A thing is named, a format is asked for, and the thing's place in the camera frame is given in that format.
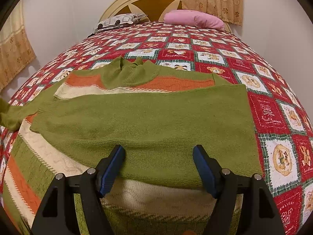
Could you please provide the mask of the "green orange striped knit sweater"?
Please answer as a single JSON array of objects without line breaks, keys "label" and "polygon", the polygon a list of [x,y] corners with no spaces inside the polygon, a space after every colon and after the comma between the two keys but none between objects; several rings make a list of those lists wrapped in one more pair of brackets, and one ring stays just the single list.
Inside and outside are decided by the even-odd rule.
[{"label": "green orange striped knit sweater", "polygon": [[126,157],[101,200],[115,234],[204,230],[215,201],[203,189],[195,145],[235,174],[262,172],[243,84],[140,58],[74,70],[22,106],[1,101],[1,125],[17,133],[3,201],[23,234],[56,174],[79,175],[117,144]]}]

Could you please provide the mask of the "red patchwork teddy bedspread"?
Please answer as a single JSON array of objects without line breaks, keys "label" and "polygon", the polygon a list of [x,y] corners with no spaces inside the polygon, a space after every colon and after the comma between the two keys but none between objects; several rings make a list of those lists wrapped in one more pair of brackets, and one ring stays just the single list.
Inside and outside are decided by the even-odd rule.
[{"label": "red patchwork teddy bedspread", "polygon": [[[118,57],[127,61],[140,58],[180,71],[214,73],[232,84],[243,84],[262,167],[256,174],[262,176],[273,196],[285,234],[296,234],[310,224],[310,119],[281,75],[229,32],[154,22],[96,33],[58,55],[7,103],[22,106],[70,72],[98,69]],[[16,136],[1,125],[3,210],[4,173]]]}]

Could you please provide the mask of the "pink pillow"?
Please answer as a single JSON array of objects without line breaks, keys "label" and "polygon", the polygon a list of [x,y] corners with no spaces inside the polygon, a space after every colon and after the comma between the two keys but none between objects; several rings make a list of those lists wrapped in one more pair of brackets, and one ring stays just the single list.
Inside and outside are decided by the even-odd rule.
[{"label": "pink pillow", "polygon": [[213,16],[195,10],[173,10],[164,15],[164,22],[172,25],[184,25],[200,29],[224,30],[224,22]]}]

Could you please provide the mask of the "left beige window curtain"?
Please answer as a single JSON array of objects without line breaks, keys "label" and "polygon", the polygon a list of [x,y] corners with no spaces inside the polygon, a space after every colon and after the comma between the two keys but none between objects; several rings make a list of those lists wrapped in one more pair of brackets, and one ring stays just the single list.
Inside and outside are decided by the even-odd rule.
[{"label": "left beige window curtain", "polygon": [[24,26],[23,0],[20,0],[1,29],[0,85],[4,89],[35,58]]}]

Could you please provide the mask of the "cream wooden headboard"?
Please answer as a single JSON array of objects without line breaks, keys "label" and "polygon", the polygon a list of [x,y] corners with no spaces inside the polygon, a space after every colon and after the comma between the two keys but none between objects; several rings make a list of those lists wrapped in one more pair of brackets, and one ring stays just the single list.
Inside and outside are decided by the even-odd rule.
[{"label": "cream wooden headboard", "polygon": [[[147,17],[140,23],[164,22],[164,15],[173,10],[184,10],[181,0],[116,0],[106,9],[98,22],[126,13],[145,13]],[[224,31],[231,32],[227,22],[224,22]]]}]

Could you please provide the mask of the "grey white patterned pillow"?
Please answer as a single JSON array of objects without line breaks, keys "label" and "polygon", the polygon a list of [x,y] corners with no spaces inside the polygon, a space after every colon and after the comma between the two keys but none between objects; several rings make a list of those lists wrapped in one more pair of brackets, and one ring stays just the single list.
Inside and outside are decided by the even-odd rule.
[{"label": "grey white patterned pillow", "polygon": [[131,25],[140,23],[142,19],[145,19],[147,15],[145,13],[126,13],[115,15],[111,18],[98,22],[94,32],[103,32],[112,29],[124,28]]}]

